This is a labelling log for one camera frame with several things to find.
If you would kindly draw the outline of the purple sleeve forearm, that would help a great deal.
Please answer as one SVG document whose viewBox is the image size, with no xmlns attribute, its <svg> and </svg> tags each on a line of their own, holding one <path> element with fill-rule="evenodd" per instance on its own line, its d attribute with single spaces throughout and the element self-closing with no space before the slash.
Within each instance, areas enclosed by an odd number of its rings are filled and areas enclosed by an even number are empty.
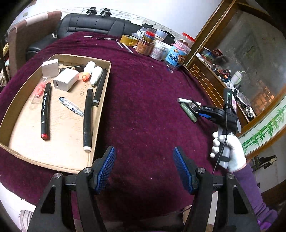
<svg viewBox="0 0 286 232">
<path fill-rule="evenodd" d="M 233 174 L 239 181 L 240 186 L 244 190 L 253 208 L 260 230 L 266 231 L 278 218 L 277 211 L 268 208 L 264 203 L 250 165 L 246 164 L 244 168 L 234 172 Z"/>
</svg>

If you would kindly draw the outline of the right white gloved hand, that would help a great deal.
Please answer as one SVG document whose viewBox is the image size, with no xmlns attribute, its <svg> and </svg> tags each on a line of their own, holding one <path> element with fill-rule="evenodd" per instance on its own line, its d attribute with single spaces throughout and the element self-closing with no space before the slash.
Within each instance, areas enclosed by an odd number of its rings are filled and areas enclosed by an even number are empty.
<svg viewBox="0 0 286 232">
<path fill-rule="evenodd" d="M 215 158 L 215 156 L 219 154 L 219 146 L 224 143 L 226 135 L 219 135 L 218 132 L 214 132 L 212 136 L 213 142 L 210 157 Z M 233 173 L 244 168 L 246 166 L 246 158 L 237 136 L 233 133 L 229 133 L 225 146 L 230 148 L 230 160 L 227 165 L 228 172 Z"/>
</svg>

